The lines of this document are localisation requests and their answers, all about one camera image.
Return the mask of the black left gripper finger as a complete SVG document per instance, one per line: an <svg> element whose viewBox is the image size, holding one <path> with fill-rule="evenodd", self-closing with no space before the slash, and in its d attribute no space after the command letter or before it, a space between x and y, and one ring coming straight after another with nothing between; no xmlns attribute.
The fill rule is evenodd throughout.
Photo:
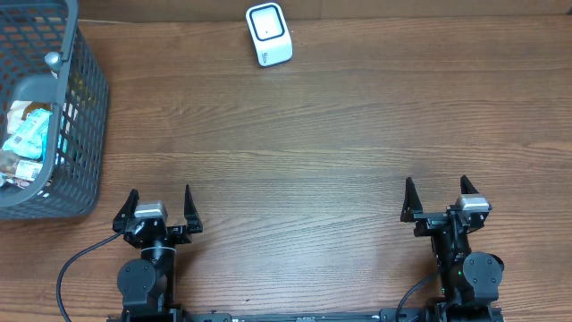
<svg viewBox="0 0 572 322"><path fill-rule="evenodd" d="M190 233L202 233L203 224L198 215L198 211L195 207L190 186L187 184L185 187L184 196L184 218L187 221L187 227Z"/></svg>
<svg viewBox="0 0 572 322"><path fill-rule="evenodd" d="M134 217L136 207L139 203L139 192L136 189L130 191L129 197L114 217L112 229L114 232L121 232L126 229L127 223Z"/></svg>

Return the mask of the silver capped amber bottle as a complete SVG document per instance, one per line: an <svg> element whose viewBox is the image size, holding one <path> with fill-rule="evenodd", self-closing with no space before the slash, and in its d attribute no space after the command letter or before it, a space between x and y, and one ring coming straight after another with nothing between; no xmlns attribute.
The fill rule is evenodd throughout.
<svg viewBox="0 0 572 322"><path fill-rule="evenodd" d="M63 59L58 52L49 52L44 57L45 63L52 72L58 73L63 66Z"/></svg>

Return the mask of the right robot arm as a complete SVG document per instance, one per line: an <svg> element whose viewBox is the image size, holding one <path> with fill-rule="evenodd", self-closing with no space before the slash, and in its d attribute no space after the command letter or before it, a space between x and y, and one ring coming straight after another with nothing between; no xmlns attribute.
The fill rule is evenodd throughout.
<svg viewBox="0 0 572 322"><path fill-rule="evenodd" d="M494 254L473 251L468 235L484 227L492 204L469 179L459 179L460 195L442 212L424 212L412 178L405 181L400 221L415 225L416 237L429 237L437 271L411 287L401 298L394 319L398 321L408 298L438 278L442 297L427 301L416 313L418 321L502 321L499 299L504 262Z"/></svg>

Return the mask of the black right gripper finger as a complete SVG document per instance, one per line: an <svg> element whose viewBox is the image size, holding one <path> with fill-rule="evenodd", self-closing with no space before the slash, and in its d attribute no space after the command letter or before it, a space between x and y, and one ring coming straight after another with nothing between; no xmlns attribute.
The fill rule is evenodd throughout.
<svg viewBox="0 0 572 322"><path fill-rule="evenodd" d="M405 181L405 196L401 210L400 221L412 223L417 221L424 213L422 203L416 191L416 186L411 177Z"/></svg>
<svg viewBox="0 0 572 322"><path fill-rule="evenodd" d="M470 182L466 175L460 177L460 189L462 194L478 194L479 191Z"/></svg>

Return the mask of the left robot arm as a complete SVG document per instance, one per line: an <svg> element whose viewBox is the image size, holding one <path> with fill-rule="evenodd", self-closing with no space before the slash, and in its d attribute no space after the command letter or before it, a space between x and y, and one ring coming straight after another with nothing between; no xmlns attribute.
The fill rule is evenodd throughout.
<svg viewBox="0 0 572 322"><path fill-rule="evenodd" d="M161 201L141 203L133 189L113 220L113 230L140 257L124 264L117 276L122 294L121 321L188 321L188 312L174 299L176 247L192 243L203 224L190 187L185 188L184 225L167 224L168 213Z"/></svg>

